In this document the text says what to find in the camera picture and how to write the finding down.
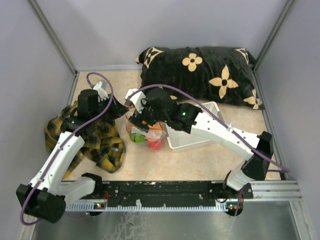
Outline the green striped toy melon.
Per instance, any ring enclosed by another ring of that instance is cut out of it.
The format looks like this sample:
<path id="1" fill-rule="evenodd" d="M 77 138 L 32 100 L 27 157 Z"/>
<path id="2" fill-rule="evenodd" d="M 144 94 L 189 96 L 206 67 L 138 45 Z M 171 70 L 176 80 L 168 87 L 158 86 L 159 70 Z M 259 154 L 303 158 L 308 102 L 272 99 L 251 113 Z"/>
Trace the green striped toy melon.
<path id="1" fill-rule="evenodd" d="M 147 141 L 146 136 L 141 133 L 132 132 L 130 133 L 129 138 L 133 143 L 137 144 L 144 144 Z"/>

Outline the white perforated plastic basket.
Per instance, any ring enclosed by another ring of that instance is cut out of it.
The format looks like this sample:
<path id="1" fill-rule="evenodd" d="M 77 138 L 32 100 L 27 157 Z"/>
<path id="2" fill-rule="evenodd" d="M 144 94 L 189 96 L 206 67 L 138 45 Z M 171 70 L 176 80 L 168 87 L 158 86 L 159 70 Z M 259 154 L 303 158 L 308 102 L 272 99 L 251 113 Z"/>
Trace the white perforated plastic basket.
<path id="1" fill-rule="evenodd" d="M 210 101 L 203 103 L 203 105 L 220 120 L 224 120 L 221 111 L 215 102 Z M 190 135 L 183 131 L 174 130 L 167 124 L 165 124 L 165 129 L 167 132 L 168 145 L 174 153 L 216 144 L 215 142 L 204 137 Z"/>

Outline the clear zip bag orange zipper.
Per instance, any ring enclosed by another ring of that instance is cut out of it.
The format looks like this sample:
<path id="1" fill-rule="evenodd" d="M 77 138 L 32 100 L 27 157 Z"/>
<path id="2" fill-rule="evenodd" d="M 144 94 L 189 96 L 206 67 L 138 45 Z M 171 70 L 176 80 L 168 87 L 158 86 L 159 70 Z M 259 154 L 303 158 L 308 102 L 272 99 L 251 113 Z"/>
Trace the clear zip bag orange zipper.
<path id="1" fill-rule="evenodd" d="M 125 114 L 125 117 L 127 119 L 127 123 L 129 122 L 129 116 L 127 114 Z M 157 130 L 162 130 L 162 135 L 161 135 L 161 138 L 158 139 L 158 140 L 163 140 L 163 144 L 164 144 L 164 138 L 167 134 L 167 131 L 164 129 L 164 127 L 162 126 L 161 123 L 157 122 L 156 124 L 152 125 L 152 126 L 148 126 L 149 127 L 149 130 L 150 129 L 157 129 Z M 132 129 L 131 129 L 131 133 L 139 133 L 139 134 L 143 134 L 143 135 L 147 135 L 148 132 L 145 132 L 143 131 L 141 128 L 138 128 L 136 125 L 133 124 L 132 126 Z M 135 144 L 138 144 L 138 145 L 141 145 L 141 146 L 146 146 L 148 147 L 148 142 L 150 142 L 148 139 L 145 143 L 135 143 Z"/>

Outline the red apple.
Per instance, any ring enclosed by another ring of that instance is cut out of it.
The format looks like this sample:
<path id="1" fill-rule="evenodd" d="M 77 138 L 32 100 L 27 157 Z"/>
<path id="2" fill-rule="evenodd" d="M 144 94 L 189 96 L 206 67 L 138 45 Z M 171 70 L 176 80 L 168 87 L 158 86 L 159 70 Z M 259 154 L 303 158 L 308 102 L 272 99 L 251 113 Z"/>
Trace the red apple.
<path id="1" fill-rule="evenodd" d="M 164 145 L 164 141 L 159 139 L 157 141 L 148 141 L 148 147 L 153 151 L 160 150 Z"/>

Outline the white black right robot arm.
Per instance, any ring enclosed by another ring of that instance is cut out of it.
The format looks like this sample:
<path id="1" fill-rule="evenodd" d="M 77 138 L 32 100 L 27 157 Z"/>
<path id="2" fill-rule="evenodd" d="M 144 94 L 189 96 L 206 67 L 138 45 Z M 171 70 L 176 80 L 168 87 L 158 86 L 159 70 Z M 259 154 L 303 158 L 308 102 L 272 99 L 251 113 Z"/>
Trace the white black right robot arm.
<path id="1" fill-rule="evenodd" d="M 208 139 L 242 156 L 243 161 L 224 181 L 227 197 L 235 198 L 251 181 L 265 180 L 273 155 L 270 133 L 254 134 L 226 125 L 203 105 L 178 103 L 160 87 L 147 93 L 129 89 L 125 103 L 135 107 L 129 121 L 145 132 L 155 123 L 165 123 L 175 131 Z"/>

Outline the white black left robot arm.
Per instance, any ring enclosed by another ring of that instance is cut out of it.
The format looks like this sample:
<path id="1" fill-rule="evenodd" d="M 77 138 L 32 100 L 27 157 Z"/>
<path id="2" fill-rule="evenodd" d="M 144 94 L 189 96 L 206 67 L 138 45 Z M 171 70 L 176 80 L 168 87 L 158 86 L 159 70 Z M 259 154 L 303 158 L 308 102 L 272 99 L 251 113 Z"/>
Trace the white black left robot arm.
<path id="1" fill-rule="evenodd" d="M 127 107 L 104 90 L 85 89 L 51 119 L 44 130 L 49 157 L 36 176 L 16 190 L 21 214 L 56 223 L 73 202 L 85 196 L 101 197 L 104 186 L 96 174 L 84 173 L 69 186 L 62 186 L 61 181 L 83 159 L 107 173 L 121 168 L 126 146 L 115 120 L 127 112 Z"/>

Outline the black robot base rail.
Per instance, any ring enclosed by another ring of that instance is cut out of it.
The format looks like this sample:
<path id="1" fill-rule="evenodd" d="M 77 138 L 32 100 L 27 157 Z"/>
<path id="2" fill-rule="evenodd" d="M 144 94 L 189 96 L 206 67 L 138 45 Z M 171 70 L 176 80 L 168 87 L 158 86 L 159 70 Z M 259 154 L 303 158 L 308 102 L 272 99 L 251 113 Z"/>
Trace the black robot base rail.
<path id="1" fill-rule="evenodd" d="M 100 189 L 83 200 L 102 200 L 111 207 L 214 207 L 216 203 L 239 198 L 253 198 L 248 183 L 242 191 L 222 181 L 103 181 Z"/>

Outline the orange peach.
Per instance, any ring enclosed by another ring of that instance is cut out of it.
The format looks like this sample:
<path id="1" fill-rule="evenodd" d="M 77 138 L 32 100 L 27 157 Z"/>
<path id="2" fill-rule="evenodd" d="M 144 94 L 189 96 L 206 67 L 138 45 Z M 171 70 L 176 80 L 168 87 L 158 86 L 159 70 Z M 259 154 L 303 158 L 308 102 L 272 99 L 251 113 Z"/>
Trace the orange peach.
<path id="1" fill-rule="evenodd" d="M 158 139 L 161 138 L 162 132 L 163 131 L 159 129 L 150 129 L 146 134 L 146 138 L 151 142 L 157 141 Z"/>

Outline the orange tangerine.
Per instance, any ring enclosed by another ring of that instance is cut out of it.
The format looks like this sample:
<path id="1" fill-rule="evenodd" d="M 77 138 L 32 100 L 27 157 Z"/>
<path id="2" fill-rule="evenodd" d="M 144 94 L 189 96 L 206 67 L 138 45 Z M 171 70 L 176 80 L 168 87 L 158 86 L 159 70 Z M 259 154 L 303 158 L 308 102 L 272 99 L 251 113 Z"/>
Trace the orange tangerine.
<path id="1" fill-rule="evenodd" d="M 132 124 L 131 122 L 128 122 L 128 123 L 126 124 L 126 131 L 127 131 L 128 133 L 131 133 L 132 127 L 133 127 L 133 124 Z"/>

